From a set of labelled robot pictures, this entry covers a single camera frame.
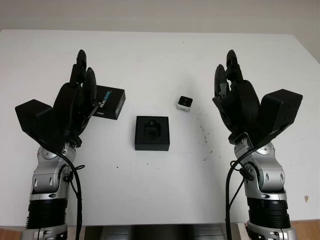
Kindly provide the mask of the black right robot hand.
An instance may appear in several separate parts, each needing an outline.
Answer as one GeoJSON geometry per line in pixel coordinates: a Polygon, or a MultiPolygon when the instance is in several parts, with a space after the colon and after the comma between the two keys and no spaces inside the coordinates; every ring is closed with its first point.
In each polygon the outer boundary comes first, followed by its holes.
{"type": "Polygon", "coordinates": [[[260,102],[253,85],[243,78],[234,50],[226,55],[226,68],[219,64],[214,74],[212,99],[221,119],[231,132],[228,140],[235,144],[242,134],[248,134],[258,118],[260,102]]]}

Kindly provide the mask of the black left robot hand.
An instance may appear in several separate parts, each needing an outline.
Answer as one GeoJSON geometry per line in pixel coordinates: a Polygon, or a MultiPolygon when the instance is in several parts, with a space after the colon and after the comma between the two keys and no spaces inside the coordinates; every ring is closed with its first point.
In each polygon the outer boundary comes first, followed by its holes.
{"type": "Polygon", "coordinates": [[[62,85],[55,99],[55,111],[59,131],[63,140],[79,148],[80,135],[98,108],[95,72],[87,67],[87,56],[79,50],[72,66],[69,82],[62,85]]]}

